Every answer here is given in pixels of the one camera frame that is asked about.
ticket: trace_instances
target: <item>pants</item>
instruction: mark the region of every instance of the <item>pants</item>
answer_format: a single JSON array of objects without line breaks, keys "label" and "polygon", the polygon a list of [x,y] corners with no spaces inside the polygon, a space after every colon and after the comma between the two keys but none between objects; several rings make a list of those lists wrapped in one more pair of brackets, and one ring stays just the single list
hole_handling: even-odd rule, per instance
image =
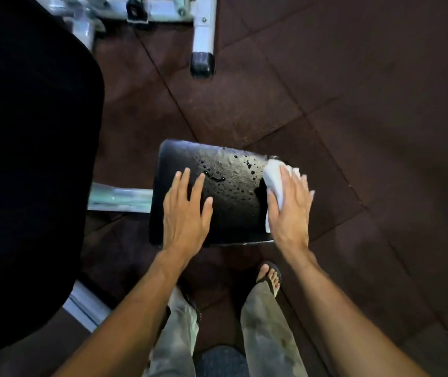
[{"label": "pants", "polygon": [[[195,377],[192,354],[198,334],[197,315],[175,288],[171,314],[151,353],[144,377]],[[268,283],[252,289],[241,310],[241,329],[251,377],[307,377],[294,336]]]}]

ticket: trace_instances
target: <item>person's right foot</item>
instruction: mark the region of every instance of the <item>person's right foot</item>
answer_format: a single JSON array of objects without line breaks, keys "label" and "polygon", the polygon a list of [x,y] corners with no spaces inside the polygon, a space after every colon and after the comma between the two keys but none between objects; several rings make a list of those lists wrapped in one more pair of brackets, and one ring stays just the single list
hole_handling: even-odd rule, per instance
[{"label": "person's right foot", "polygon": [[278,291],[280,290],[280,278],[278,277],[278,273],[269,267],[268,264],[263,264],[258,272],[258,276],[256,279],[256,282],[261,280],[267,275],[267,277],[271,280],[271,283],[273,284],[273,291],[274,296],[278,295]]}]

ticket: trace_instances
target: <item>forearm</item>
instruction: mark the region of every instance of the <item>forearm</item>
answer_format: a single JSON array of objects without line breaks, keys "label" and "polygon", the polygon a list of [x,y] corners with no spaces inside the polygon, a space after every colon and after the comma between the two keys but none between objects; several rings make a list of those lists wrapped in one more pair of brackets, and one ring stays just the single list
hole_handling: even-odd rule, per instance
[{"label": "forearm", "polygon": [[159,252],[145,276],[55,376],[141,375],[185,265],[175,251]]},{"label": "forearm", "polygon": [[291,264],[341,376],[427,376],[309,259],[308,252]]}]

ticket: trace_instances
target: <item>hand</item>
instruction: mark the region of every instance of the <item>hand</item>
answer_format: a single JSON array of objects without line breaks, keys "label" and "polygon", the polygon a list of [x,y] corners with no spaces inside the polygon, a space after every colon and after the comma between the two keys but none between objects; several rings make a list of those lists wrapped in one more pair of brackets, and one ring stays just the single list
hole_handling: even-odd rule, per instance
[{"label": "hand", "polygon": [[316,264],[314,254],[309,251],[309,211],[314,198],[314,190],[309,191],[305,174],[301,178],[290,174],[286,167],[280,169],[283,184],[283,209],[280,211],[275,194],[268,190],[269,226],[271,234],[291,265],[303,260]]},{"label": "hand", "polygon": [[176,252],[183,257],[185,264],[198,253],[210,230],[212,218],[213,198],[208,197],[200,214],[201,191],[205,182],[202,173],[196,179],[191,192],[191,199],[187,199],[189,184],[189,168],[184,174],[177,171],[172,186],[166,193],[163,202],[163,249]]}]

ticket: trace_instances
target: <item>person's left hand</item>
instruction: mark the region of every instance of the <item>person's left hand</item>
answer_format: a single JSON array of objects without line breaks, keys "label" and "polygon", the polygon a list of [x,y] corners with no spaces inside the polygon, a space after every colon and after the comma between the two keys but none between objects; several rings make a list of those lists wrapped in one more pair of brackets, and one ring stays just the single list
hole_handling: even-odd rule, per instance
[{"label": "person's left hand", "polygon": [[185,262],[198,253],[210,230],[213,198],[208,197],[200,214],[201,191],[205,181],[204,173],[196,179],[187,199],[190,169],[177,171],[172,186],[163,202],[163,249],[183,256]]}]

